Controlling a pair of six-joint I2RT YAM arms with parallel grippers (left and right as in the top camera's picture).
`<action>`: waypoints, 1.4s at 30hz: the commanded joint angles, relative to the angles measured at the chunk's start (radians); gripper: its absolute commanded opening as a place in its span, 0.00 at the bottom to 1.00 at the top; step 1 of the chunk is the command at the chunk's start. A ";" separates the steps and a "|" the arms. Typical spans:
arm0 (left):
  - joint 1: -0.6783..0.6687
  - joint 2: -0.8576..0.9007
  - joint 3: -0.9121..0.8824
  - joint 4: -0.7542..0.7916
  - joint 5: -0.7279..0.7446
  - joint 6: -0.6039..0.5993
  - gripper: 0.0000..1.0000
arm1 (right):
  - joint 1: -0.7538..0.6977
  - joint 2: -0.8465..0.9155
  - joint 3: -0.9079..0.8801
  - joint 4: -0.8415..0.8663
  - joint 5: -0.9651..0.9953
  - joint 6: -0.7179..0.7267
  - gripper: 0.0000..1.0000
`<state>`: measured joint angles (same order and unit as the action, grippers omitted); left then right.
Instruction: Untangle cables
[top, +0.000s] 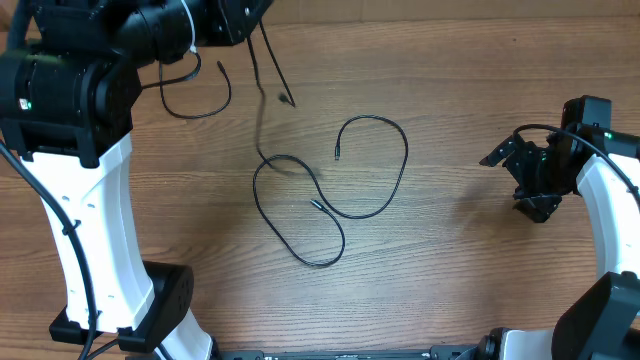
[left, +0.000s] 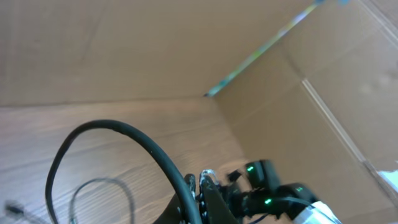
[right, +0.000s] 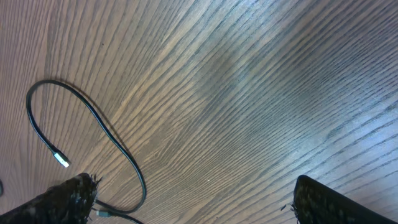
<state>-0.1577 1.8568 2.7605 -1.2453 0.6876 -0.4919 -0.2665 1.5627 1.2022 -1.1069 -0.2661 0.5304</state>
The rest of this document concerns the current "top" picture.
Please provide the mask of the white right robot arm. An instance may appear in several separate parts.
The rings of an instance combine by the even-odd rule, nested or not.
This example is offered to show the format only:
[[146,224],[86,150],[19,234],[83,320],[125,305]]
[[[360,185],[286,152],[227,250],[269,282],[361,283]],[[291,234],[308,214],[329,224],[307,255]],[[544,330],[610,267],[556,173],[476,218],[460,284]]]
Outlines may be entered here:
[[611,127],[612,103],[583,95],[563,106],[544,147],[516,128],[480,165],[517,182],[516,210],[547,221],[564,196],[585,202],[598,279],[550,330],[496,328],[464,359],[636,359],[639,332],[639,139]]

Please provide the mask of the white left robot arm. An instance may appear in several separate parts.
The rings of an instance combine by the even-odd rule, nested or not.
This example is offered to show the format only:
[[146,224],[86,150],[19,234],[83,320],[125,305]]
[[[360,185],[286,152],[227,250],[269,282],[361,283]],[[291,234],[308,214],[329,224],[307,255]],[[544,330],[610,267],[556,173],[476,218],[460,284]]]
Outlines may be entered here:
[[129,170],[138,71],[245,41],[255,0],[17,4],[1,57],[2,155],[44,204],[66,282],[53,340],[88,358],[111,333],[126,352],[216,359],[191,311],[191,268],[142,259]]

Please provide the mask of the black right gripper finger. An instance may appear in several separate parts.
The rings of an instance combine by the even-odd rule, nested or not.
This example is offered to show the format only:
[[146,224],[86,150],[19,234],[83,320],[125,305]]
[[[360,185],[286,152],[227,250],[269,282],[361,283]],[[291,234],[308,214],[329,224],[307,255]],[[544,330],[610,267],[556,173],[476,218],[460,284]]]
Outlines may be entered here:
[[479,161],[479,164],[487,167],[495,167],[501,161],[508,158],[516,150],[516,144],[513,136],[507,137],[496,148],[494,148],[486,157]]
[[557,210],[562,197],[559,195],[539,195],[518,200],[514,209],[524,214],[534,223],[544,223]]

